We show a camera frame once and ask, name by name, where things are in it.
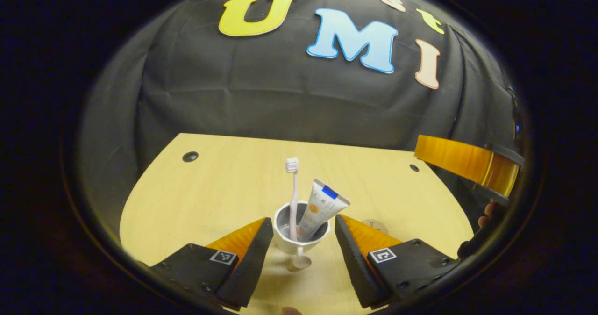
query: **toothbrush bristles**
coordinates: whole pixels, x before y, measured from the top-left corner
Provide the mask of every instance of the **toothbrush bristles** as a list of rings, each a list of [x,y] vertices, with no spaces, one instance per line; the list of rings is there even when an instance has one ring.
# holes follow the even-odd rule
[[[292,157],[285,161],[286,172],[297,172],[299,169],[299,159]]]

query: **pink letter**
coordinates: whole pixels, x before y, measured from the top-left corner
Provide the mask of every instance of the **pink letter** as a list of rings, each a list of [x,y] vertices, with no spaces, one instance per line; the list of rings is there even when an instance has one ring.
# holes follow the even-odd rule
[[[438,63],[436,58],[440,55],[440,51],[421,39],[416,39],[415,42],[421,49],[421,65],[415,74],[415,79],[424,86],[438,89],[440,84],[436,80],[436,65]]]
[[[401,2],[401,0],[381,0],[381,1],[384,4],[386,4],[387,6],[397,9],[403,13],[406,11],[405,7],[403,6],[403,2]]]

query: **yellow letter u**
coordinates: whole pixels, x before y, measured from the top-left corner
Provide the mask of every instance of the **yellow letter u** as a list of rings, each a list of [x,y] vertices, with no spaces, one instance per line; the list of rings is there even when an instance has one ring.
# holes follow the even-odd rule
[[[293,0],[272,0],[270,12],[262,21],[245,21],[249,5],[256,0],[229,0],[224,4],[226,10],[220,17],[218,29],[228,36],[255,36],[278,28],[285,21]]]

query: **toothpaste tube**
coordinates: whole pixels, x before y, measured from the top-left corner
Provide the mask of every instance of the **toothpaste tube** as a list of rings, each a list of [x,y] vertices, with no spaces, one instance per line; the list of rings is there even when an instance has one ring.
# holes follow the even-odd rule
[[[322,224],[350,204],[349,200],[334,192],[322,181],[314,179],[307,208],[297,225],[297,240],[309,241]]]

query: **black cloth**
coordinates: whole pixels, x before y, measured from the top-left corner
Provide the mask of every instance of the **black cloth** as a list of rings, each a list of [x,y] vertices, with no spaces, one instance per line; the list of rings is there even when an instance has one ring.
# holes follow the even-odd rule
[[[77,169],[90,206],[114,234],[139,175],[181,132],[398,150],[414,150],[424,134],[514,147],[504,66],[433,0],[402,0],[405,13],[380,0],[295,0],[278,29],[245,37],[219,32],[226,1],[178,2],[130,38],[92,87]],[[254,2],[245,20],[263,19],[270,6]],[[316,8],[344,11],[360,30],[372,21],[397,28],[395,72],[346,61],[338,41],[334,59],[308,55],[320,28]],[[417,8],[433,14],[445,34]],[[414,77],[416,39],[441,53],[438,89]]]

